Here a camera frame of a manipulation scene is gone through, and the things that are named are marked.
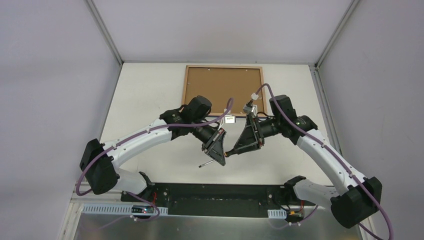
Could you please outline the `blue wooden picture frame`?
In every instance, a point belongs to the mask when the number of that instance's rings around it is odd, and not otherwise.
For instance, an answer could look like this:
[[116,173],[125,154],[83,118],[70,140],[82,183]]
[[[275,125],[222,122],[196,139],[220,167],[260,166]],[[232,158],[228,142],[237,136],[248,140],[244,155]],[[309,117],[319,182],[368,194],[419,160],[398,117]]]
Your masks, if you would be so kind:
[[211,103],[211,117],[221,115],[229,98],[233,98],[231,114],[244,117],[244,105],[264,84],[261,66],[243,65],[187,65],[185,69],[182,103],[188,104],[196,96]]

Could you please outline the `black yellow screwdriver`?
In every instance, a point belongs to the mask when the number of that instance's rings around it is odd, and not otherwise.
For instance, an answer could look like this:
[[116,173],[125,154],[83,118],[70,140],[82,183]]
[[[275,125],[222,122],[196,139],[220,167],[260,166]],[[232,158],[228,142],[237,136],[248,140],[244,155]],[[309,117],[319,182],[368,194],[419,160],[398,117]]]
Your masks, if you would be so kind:
[[205,167],[205,166],[207,166],[209,164],[215,163],[215,162],[217,162],[217,161],[216,160],[210,160],[210,161],[208,161],[206,163],[203,163],[203,164],[199,165],[198,168],[203,168],[203,167]]

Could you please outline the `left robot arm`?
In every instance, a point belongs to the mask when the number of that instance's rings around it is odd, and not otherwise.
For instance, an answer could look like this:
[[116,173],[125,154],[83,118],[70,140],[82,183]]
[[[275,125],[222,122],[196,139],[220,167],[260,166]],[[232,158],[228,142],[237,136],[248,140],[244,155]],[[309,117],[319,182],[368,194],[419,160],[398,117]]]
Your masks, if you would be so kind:
[[82,175],[77,181],[77,185],[80,186],[82,180],[86,179],[90,189],[85,192],[78,189],[77,195],[83,196],[88,193],[101,195],[110,190],[120,190],[133,193],[140,202],[149,201],[153,189],[149,186],[148,177],[144,173],[123,170],[121,165],[152,147],[188,134],[201,141],[201,150],[212,162],[224,166],[226,131],[206,121],[211,110],[212,103],[198,95],[188,104],[165,111],[146,127],[122,139],[104,143],[97,138],[90,140],[79,163]]

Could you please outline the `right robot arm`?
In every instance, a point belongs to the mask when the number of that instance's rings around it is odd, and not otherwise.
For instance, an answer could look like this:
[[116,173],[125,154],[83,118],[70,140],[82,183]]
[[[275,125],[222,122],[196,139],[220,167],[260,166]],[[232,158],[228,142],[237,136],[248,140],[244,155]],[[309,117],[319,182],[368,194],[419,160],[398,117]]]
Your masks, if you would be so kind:
[[331,211],[337,222],[348,229],[378,212],[382,183],[376,177],[365,177],[335,152],[308,116],[297,116],[287,95],[270,98],[269,103],[273,116],[259,120],[247,114],[240,137],[225,155],[259,150],[265,138],[281,134],[314,160],[332,185],[316,184],[304,176],[295,176],[284,183],[283,195],[277,203],[314,203]]

